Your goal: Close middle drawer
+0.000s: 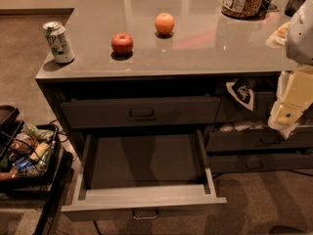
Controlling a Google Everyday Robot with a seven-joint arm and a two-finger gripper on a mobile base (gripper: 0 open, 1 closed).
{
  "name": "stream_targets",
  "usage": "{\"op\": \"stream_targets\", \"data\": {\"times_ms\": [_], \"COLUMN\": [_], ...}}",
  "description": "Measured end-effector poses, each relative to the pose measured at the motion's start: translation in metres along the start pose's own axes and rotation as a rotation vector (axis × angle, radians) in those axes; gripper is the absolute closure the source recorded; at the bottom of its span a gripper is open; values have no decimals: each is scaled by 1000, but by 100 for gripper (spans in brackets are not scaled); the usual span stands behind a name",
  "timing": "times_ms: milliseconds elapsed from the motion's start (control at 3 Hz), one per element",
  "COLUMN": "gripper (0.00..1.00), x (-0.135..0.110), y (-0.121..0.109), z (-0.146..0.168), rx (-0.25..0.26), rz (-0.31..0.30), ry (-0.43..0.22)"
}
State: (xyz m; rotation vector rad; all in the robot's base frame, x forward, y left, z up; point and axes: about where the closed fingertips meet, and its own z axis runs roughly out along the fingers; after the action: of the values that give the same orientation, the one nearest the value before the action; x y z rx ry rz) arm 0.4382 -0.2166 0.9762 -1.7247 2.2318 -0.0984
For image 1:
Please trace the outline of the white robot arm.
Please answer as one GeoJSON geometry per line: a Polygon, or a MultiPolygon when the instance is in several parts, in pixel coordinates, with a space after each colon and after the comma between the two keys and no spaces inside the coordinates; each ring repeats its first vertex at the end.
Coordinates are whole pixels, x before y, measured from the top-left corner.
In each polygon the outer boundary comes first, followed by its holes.
{"type": "Polygon", "coordinates": [[[273,41],[284,44],[287,57],[297,63],[292,72],[281,72],[267,122],[288,139],[313,103],[313,0],[305,0],[291,21],[271,35],[269,42],[273,41]]]}

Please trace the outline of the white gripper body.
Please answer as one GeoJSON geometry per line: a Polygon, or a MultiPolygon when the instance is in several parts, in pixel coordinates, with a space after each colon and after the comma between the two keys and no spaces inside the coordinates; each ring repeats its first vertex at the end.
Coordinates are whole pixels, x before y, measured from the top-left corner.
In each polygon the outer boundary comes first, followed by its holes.
{"type": "Polygon", "coordinates": [[[288,139],[313,104],[313,66],[298,65],[293,71],[282,71],[276,97],[267,125],[288,139]]]}

